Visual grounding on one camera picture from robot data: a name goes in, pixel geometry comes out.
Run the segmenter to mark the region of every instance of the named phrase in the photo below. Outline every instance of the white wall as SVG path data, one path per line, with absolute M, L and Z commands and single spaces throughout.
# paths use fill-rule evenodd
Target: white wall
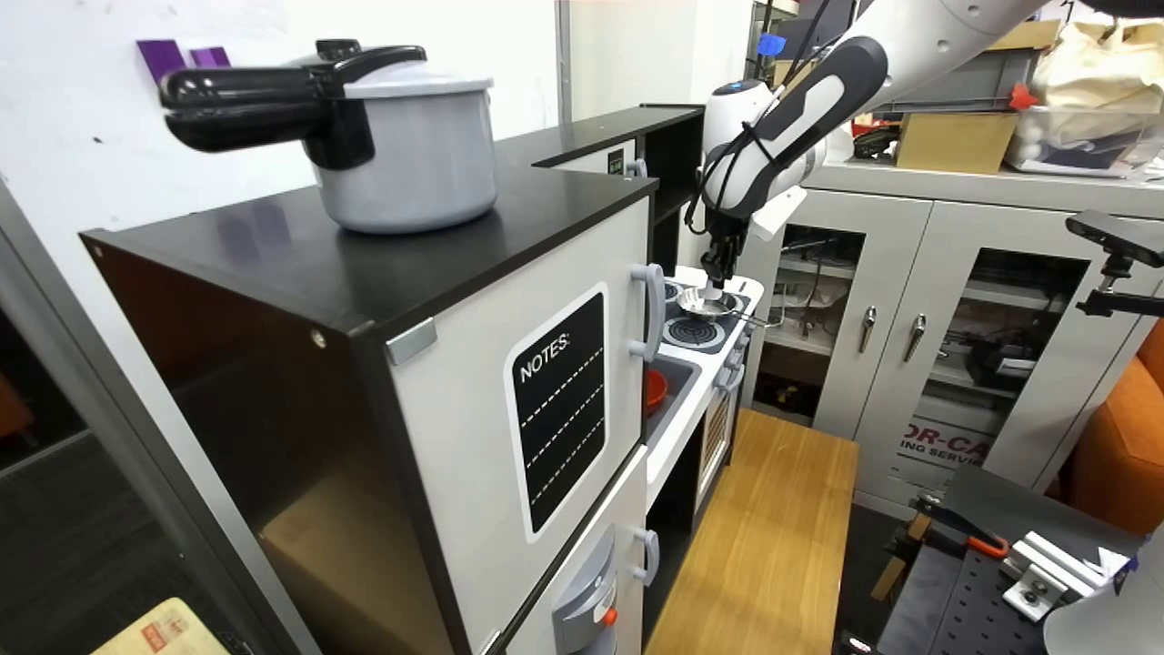
M 136 42 L 223 43 L 235 67 L 314 53 L 318 38 L 427 43 L 433 62 L 495 76 L 495 136 L 555 125 L 555 42 L 549 0 L 2 0 L 0 3 L 0 178 L 48 240 L 97 337 L 159 423 L 223 495 L 201 447 L 79 249 L 79 231 L 124 231 L 297 189 L 314 172 L 297 147 L 201 158 L 159 125 Z
M 746 72 L 752 0 L 566 0 L 571 116 L 704 102 Z

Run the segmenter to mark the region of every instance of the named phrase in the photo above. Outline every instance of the table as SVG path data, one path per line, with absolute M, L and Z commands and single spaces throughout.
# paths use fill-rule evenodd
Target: table
M 1124 537 L 1087 512 L 1032 495 L 982 469 L 960 469 L 942 493 L 931 495 L 937 506 L 958 509 L 970 523 L 1018 544 L 1024 531 L 1039 531 L 1073 557 L 1096 562 L 1096 549 L 1135 552 L 1140 538 Z M 920 512 L 908 523 L 908 538 L 924 544 L 933 523 Z M 872 599 L 886 599 L 901 572 L 895 557 Z M 999 601 L 1007 580 L 995 563 L 966 552 L 953 557 L 933 546 L 920 546 L 908 580 L 895 601 L 895 613 L 875 640 L 880 655 L 924 655 L 924 651 L 1043 651 L 1039 625 L 1021 624 L 1012 603 Z

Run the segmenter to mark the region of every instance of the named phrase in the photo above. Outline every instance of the pressure cooker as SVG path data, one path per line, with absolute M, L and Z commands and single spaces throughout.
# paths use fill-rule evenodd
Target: pressure cooker
M 421 235 L 480 220 L 498 197 L 488 87 L 415 43 L 318 42 L 297 67 L 179 71 L 159 102 L 190 151 L 301 141 L 337 227 Z

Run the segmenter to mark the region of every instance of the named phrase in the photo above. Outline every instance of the black countertop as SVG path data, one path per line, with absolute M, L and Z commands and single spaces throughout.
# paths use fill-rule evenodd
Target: black countertop
M 330 338 L 389 338 L 656 189 L 549 164 L 696 116 L 699 111 L 624 111 L 507 140 L 495 212 L 441 235 L 347 235 L 308 187 L 124 235 L 94 231 L 82 240 L 224 288 Z

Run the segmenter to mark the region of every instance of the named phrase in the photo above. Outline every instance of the toy kitchen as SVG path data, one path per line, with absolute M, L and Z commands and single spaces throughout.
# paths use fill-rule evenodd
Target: toy kitchen
M 699 111 L 495 147 L 367 236 L 319 189 L 82 246 L 322 651 L 639 651 L 731 464 L 760 286 L 675 266 Z

